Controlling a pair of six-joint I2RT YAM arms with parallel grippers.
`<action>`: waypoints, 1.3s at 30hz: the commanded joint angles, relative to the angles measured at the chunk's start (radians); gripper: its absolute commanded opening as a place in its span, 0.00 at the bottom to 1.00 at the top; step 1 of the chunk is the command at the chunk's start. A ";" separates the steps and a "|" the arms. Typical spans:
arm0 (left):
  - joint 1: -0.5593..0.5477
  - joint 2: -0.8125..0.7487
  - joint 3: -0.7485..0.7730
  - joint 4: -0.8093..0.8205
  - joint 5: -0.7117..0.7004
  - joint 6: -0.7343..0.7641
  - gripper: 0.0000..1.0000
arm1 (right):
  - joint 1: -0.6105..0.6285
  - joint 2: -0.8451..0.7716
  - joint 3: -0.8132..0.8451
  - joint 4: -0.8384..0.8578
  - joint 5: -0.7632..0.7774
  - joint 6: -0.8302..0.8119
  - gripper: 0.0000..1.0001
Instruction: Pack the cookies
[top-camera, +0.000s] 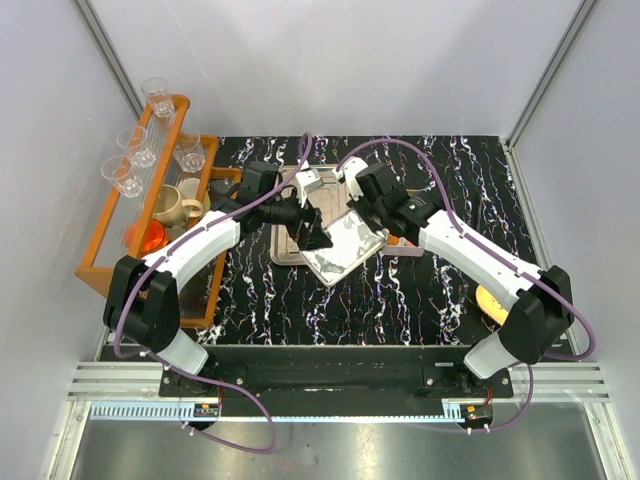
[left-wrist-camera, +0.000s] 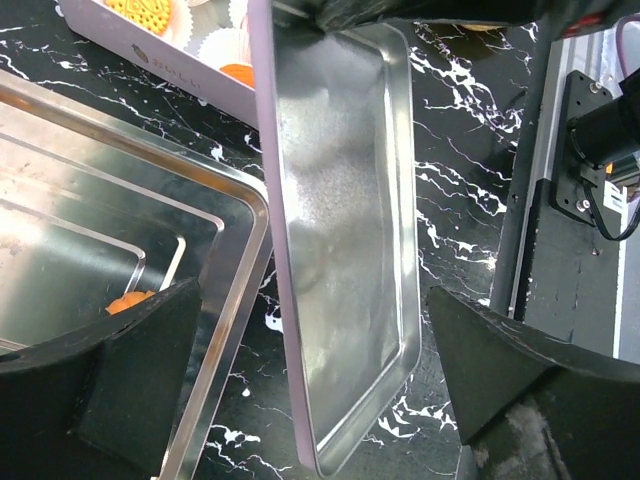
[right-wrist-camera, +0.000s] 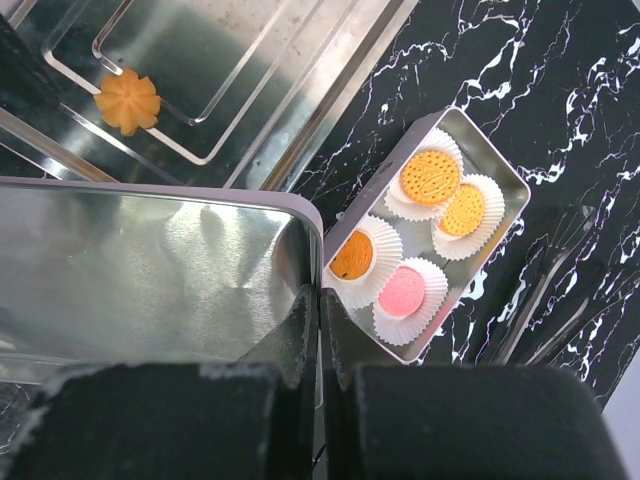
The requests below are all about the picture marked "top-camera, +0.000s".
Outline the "silver tin lid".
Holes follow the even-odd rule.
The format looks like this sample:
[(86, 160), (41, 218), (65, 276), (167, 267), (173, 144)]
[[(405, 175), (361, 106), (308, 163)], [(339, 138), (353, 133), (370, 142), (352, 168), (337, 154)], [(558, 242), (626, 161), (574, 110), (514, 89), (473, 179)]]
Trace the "silver tin lid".
[(343, 280), (387, 243), (353, 209), (337, 217), (325, 232), (333, 241), (331, 248), (301, 251), (300, 255), (304, 264), (326, 287)]

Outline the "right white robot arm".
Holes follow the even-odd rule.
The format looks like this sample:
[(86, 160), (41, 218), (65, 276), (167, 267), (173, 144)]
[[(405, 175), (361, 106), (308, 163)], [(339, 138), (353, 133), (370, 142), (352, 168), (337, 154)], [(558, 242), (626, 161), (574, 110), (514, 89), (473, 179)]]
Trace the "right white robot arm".
[(411, 195), (386, 164), (352, 157), (342, 168), (349, 206), (374, 231), (386, 230), (446, 260), (484, 287), (507, 312), (502, 327), (478, 341), (454, 384), (466, 396), (486, 389), (490, 377), (517, 362), (537, 363), (573, 324), (568, 274), (523, 261), (479, 235), (441, 199)]

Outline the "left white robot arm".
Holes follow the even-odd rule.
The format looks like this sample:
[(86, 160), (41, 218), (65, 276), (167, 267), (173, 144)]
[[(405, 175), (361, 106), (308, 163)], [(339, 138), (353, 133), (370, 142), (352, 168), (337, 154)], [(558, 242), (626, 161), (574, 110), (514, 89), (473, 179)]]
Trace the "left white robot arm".
[(285, 226), (302, 251), (332, 246), (320, 210), (308, 199), (322, 184), (306, 162), (288, 177), (272, 164), (250, 163), (241, 182), (177, 240), (142, 259), (125, 256), (116, 263), (104, 324), (117, 338), (126, 337), (182, 370), (181, 384), (190, 393), (208, 394), (216, 372), (206, 365), (206, 350), (181, 327), (181, 290), (219, 254), (264, 225)]

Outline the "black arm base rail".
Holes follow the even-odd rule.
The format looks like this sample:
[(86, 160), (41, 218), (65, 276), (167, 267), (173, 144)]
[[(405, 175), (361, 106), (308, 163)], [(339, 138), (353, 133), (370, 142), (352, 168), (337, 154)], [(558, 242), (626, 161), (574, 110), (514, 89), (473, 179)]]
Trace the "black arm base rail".
[(445, 400), (512, 399), (506, 369), (487, 380), (464, 366), (464, 346), (213, 346), (204, 376), (227, 383), (222, 415), (273, 418), (437, 417)]

